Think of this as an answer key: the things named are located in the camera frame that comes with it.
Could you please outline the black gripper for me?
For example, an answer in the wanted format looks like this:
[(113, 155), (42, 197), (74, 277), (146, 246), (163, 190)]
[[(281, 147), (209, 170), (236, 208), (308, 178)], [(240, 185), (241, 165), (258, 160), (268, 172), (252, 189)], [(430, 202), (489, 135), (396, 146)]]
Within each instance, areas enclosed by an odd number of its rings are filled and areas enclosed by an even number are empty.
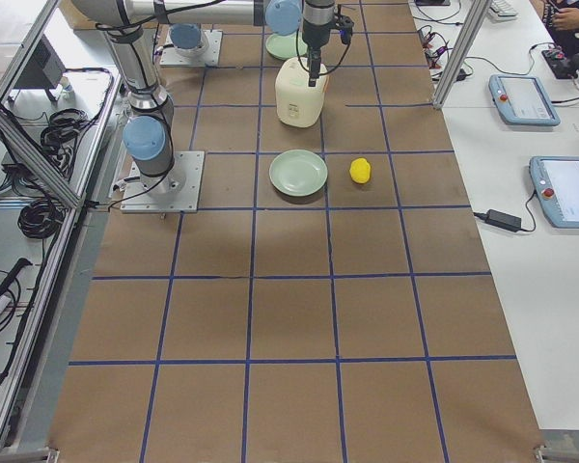
[(303, 6), (303, 41), (308, 47), (308, 85), (314, 87), (319, 79), (321, 50), (330, 37), (330, 2), (306, 0)]

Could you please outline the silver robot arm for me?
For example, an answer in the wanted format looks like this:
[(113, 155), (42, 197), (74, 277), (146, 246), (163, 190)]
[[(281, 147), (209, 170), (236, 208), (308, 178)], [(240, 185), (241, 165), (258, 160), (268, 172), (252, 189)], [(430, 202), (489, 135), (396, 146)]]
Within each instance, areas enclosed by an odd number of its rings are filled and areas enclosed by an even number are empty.
[(174, 24), (169, 38), (178, 54), (187, 58), (199, 57), (208, 49), (207, 37), (198, 24)]
[(74, 7), (103, 32), (127, 86), (131, 120), (123, 142), (135, 162), (144, 193), (169, 197), (184, 185), (177, 165), (171, 122), (174, 103), (160, 82), (143, 37), (155, 22), (178, 32), (202, 23), (268, 26), (287, 36), (300, 32), (307, 43), (309, 79), (320, 76), (321, 49), (335, 26), (332, 1), (76, 1)]

